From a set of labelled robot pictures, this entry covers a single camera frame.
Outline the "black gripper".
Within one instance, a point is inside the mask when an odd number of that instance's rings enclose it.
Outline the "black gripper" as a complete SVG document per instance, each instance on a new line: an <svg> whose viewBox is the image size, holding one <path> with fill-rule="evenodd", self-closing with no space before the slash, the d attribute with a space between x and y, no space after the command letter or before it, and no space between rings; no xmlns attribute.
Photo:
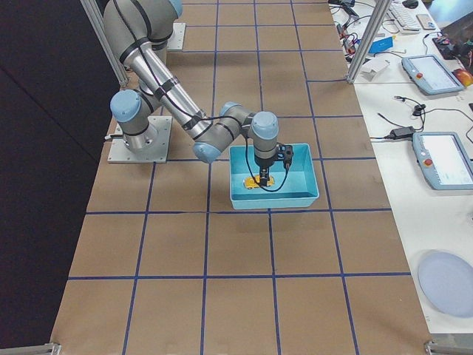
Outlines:
<svg viewBox="0 0 473 355"><path fill-rule="evenodd" d="M259 185L268 186L269 168L277 160L276 152L256 152L254 154L254 161L259 167Z"/></svg>

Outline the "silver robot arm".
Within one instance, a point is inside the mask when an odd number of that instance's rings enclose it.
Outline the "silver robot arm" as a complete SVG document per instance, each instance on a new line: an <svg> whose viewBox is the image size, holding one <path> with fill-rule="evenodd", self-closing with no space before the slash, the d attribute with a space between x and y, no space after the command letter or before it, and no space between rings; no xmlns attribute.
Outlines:
<svg viewBox="0 0 473 355"><path fill-rule="evenodd" d="M109 1L103 14L104 32L114 56L133 70L140 80L136 90L115 95L129 108L114 111L127 136L147 132L145 106L152 111L165 107L194 141L194 154L205 162L215 161L239 135L253 141L254 161L259 173L254 183L267 191L270 167L282 160L278 143L278 118L272 112L252 112L228 102L217 117L208 117L183 89L158 55L166 48L174 22L181 16L181 1Z"/></svg>

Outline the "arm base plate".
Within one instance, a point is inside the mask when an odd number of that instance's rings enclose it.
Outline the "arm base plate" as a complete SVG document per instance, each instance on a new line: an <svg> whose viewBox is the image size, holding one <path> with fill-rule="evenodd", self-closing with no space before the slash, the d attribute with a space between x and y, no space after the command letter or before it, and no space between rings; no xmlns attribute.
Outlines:
<svg viewBox="0 0 473 355"><path fill-rule="evenodd" d="M109 163L165 163L169 152L171 116L148 117L148 129L141 135L125 135L119 125L112 134Z"/></svg>
<svg viewBox="0 0 473 355"><path fill-rule="evenodd" d="M186 34L186 23L173 23L173 33L168 40L167 50L171 52L182 51Z"/></svg>

